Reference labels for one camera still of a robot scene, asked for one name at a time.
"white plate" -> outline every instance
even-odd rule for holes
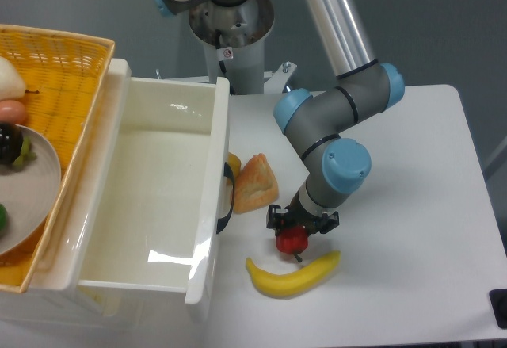
[[[0,254],[15,248],[44,221],[59,192],[61,170],[55,149],[41,134],[19,126],[29,137],[37,158],[22,170],[0,166],[0,203],[7,210],[7,226],[0,235]]]

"white bin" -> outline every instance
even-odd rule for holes
[[[131,326],[146,302],[206,319],[229,83],[130,78],[114,59],[105,90],[74,196],[28,292],[0,293],[1,319]]]

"robotic arm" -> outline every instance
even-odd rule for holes
[[[231,92],[263,93],[263,40],[274,22],[269,0],[157,2],[162,13],[189,10],[190,27],[204,45],[210,82],[225,75]],[[296,226],[308,235],[338,226],[337,208],[360,188],[372,166],[366,148],[339,133],[388,109],[405,92],[396,68],[375,58],[352,0],[307,3],[337,86],[315,97],[305,89],[293,90],[274,109],[281,131],[309,171],[289,206],[269,206],[267,228],[277,236]]]

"gray wall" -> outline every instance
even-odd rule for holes
[[[333,73],[304,0],[272,0],[275,29],[266,70],[298,64],[294,84],[324,90]],[[447,83],[460,92],[479,159],[507,135],[507,0],[355,0],[381,61],[400,68],[407,85]],[[62,29],[116,41],[132,74],[205,75],[203,52],[185,15],[158,15],[152,0],[0,0],[0,23]],[[507,165],[488,186],[507,239]]]

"pear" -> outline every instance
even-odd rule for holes
[[[21,98],[25,91],[25,81],[14,65],[0,56],[0,101]]]

